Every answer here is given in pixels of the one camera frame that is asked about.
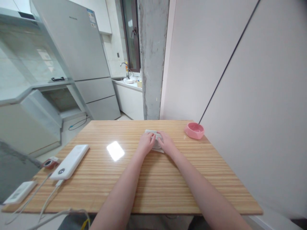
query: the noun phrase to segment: red object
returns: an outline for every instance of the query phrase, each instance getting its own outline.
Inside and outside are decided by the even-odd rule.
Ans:
[[[42,167],[51,170],[58,166],[59,163],[60,160],[57,157],[51,157],[42,164]]]
[[[194,139],[200,140],[205,133],[204,127],[196,122],[190,122],[185,127],[185,133]]]

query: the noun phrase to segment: white power bank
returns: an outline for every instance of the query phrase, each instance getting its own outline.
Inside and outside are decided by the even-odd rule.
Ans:
[[[23,182],[3,204],[21,203],[23,199],[31,192],[37,181]]]
[[[89,149],[89,145],[76,145],[57,169],[50,176],[52,180],[67,180],[69,179],[77,166],[80,164],[82,158]]]

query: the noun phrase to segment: label sticker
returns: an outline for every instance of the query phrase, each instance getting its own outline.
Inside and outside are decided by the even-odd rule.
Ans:
[[[94,12],[92,10],[87,9],[87,13],[89,14],[90,22],[96,24]]]

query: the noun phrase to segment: charging cable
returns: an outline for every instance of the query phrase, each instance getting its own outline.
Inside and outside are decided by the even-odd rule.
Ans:
[[[44,213],[44,211],[45,211],[45,209],[46,209],[46,206],[47,206],[47,204],[48,204],[48,201],[50,200],[50,198],[52,197],[52,195],[55,193],[55,191],[63,184],[63,182],[64,182],[64,180],[59,180],[58,182],[57,182],[57,184],[55,185],[55,188],[54,188],[54,190],[52,191],[52,193],[49,195],[49,197],[47,198],[47,200],[45,201],[45,204],[44,204],[44,206],[42,207],[42,210],[41,210],[41,213],[39,214],[39,219],[38,219],[38,224],[39,224],[39,222],[41,221],[41,219],[42,219],[42,215],[43,215],[43,213]]]
[[[87,211],[86,211],[85,209],[73,210],[73,209],[70,208],[70,209],[68,209],[68,210],[64,210],[64,211],[58,212],[58,213],[55,214],[53,217],[50,217],[49,219],[47,219],[47,220],[45,220],[45,221],[43,221],[43,222],[41,222],[41,223],[39,223],[39,224],[37,224],[37,225],[35,225],[35,226],[29,228],[29,229],[27,229],[27,230],[36,230],[36,229],[38,229],[39,227],[43,226],[44,224],[47,224],[47,223],[50,222],[51,220],[57,218],[58,216],[61,216],[61,215],[63,215],[63,214],[71,214],[71,213],[84,213],[84,214],[86,215],[87,219],[88,219],[88,220],[90,219],[90,217],[89,217],[89,215],[88,215],[88,213],[87,213]]]
[[[16,212],[18,212],[20,209],[20,212],[15,216],[13,219],[7,220],[4,224],[8,225],[12,223],[14,220],[16,220],[19,215],[23,212],[23,210],[26,208],[26,206],[30,203],[30,201],[33,199],[33,197],[36,195],[36,193],[39,191],[39,189],[42,187],[42,185],[46,182],[46,180],[51,176],[52,172],[48,174],[48,176],[44,179],[44,181],[41,183],[41,185],[35,190],[33,195],[25,202],[23,206],[20,206],[15,212],[13,212],[10,216],[14,215]]]
[[[88,117],[88,116],[86,115],[86,118],[83,119],[83,120],[81,120],[81,121],[84,121],[84,120],[85,120],[85,122],[83,122],[83,123],[82,123],[81,125],[79,125],[78,127],[72,129],[72,127],[74,127],[76,124],[78,124],[78,123],[81,122],[81,121],[78,121],[77,123],[74,123],[73,125],[71,125],[71,126],[68,128],[68,130],[69,130],[69,131],[73,131],[73,130],[75,130],[75,129],[81,127],[82,125],[84,125],[84,124],[87,122],[87,119],[88,119],[88,118],[90,118],[90,117]]]

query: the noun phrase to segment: wooden table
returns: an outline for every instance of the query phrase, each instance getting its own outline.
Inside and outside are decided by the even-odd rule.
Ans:
[[[188,122],[185,120],[91,121],[57,155],[60,159],[64,159],[75,145],[90,145],[90,150],[73,176],[58,189],[45,212],[59,212],[70,207],[83,208],[92,213],[98,212],[134,154],[141,134],[145,129],[153,129],[167,132],[177,148],[240,214],[262,214],[256,200],[208,139],[204,136],[201,140],[194,140],[185,134],[184,127]],[[114,141],[117,141],[125,152],[116,162],[106,148]],[[42,169],[34,179],[41,183],[49,172]],[[55,183],[47,180],[24,212],[39,213]],[[7,205],[3,211],[12,212],[17,207],[19,205]],[[132,213],[200,214],[201,212],[174,162],[165,154],[151,151],[142,165]]]

